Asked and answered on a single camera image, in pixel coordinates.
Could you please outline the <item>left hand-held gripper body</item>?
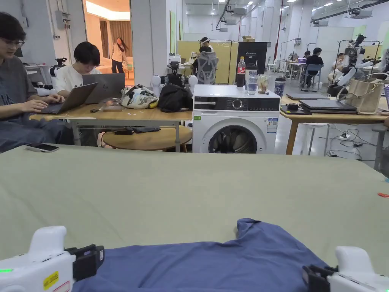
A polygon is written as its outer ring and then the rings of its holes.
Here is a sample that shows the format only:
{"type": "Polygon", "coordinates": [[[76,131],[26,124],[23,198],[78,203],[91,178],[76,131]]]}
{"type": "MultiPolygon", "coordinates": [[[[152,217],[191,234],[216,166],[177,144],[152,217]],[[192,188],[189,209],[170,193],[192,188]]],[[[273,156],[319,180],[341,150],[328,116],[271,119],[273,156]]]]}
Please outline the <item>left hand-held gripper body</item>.
{"type": "Polygon", "coordinates": [[[2,292],[70,292],[74,283],[93,277],[105,258],[104,246],[64,247],[67,229],[38,229],[29,251],[0,262],[2,292]]]}

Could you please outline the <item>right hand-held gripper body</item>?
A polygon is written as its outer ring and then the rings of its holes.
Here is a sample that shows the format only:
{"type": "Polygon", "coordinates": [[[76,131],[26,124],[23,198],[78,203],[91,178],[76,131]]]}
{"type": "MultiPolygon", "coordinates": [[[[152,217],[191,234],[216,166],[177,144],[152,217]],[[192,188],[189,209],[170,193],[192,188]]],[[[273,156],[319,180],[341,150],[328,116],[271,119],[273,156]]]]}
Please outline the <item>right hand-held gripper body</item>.
{"type": "Polygon", "coordinates": [[[304,266],[302,279],[309,292],[387,292],[389,278],[375,273],[366,250],[352,246],[335,249],[337,267],[304,266]]]}

